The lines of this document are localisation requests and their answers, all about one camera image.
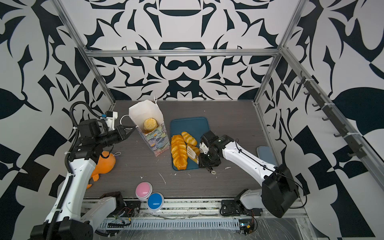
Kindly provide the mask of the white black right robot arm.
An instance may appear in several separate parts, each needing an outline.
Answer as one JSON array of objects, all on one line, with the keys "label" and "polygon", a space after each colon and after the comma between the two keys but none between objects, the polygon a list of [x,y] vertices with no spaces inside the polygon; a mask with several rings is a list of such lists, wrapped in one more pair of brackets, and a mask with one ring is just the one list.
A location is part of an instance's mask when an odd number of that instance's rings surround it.
[{"label": "white black right robot arm", "polygon": [[212,168],[227,160],[249,174],[261,186],[259,190],[246,190],[239,196],[241,206],[247,210],[266,209],[277,218],[293,209],[300,197],[297,183],[289,168],[275,166],[245,150],[239,141],[227,135],[216,136],[212,131],[204,133],[200,141],[199,167]]}]

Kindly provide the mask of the knotted round bun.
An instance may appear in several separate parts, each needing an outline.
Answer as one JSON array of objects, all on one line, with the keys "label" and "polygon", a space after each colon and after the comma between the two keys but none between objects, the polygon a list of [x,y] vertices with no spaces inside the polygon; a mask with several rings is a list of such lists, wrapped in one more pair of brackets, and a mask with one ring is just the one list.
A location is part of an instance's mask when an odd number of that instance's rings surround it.
[{"label": "knotted round bun", "polygon": [[148,118],[144,121],[144,133],[148,134],[152,131],[154,131],[159,126],[158,122],[154,118]]}]

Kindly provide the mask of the floral white paper bag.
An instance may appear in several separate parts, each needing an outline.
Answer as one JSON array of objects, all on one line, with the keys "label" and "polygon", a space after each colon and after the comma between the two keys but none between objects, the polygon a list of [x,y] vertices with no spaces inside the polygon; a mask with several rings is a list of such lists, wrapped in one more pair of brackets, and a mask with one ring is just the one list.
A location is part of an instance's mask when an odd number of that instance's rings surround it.
[{"label": "floral white paper bag", "polygon": [[[157,98],[154,101],[145,100],[134,104],[129,107],[127,114],[131,121],[134,123],[135,130],[137,130],[146,143],[152,150],[155,156],[159,156],[171,146],[168,133],[165,126],[164,116],[157,104]],[[159,126],[152,132],[144,133],[144,121],[148,118],[157,120]]]}]

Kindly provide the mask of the small striped croissant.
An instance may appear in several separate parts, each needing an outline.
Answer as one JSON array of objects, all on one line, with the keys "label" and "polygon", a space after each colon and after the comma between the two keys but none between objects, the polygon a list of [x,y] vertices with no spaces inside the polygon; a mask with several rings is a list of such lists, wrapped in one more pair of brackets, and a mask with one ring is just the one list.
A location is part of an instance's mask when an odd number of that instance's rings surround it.
[{"label": "small striped croissant", "polygon": [[198,141],[192,135],[190,135],[188,132],[182,132],[182,137],[183,137],[186,144],[189,144],[192,146],[197,146]]}]

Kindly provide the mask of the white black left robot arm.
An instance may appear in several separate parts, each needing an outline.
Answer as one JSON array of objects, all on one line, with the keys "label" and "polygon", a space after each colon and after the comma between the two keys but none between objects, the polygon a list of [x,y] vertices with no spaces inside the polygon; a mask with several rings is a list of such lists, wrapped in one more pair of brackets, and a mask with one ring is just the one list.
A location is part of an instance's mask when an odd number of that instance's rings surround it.
[{"label": "white black left robot arm", "polygon": [[104,159],[103,150],[113,148],[135,131],[135,126],[115,126],[116,112],[98,115],[90,111],[95,119],[78,123],[74,116],[75,107],[84,105],[78,101],[71,105],[69,115],[75,130],[75,137],[65,153],[68,171],[64,185],[51,212],[42,225],[34,226],[32,240],[91,240],[94,232],[110,214],[119,213],[125,202],[120,192],[107,193],[84,215],[81,214],[83,199],[93,171],[99,159]]}]

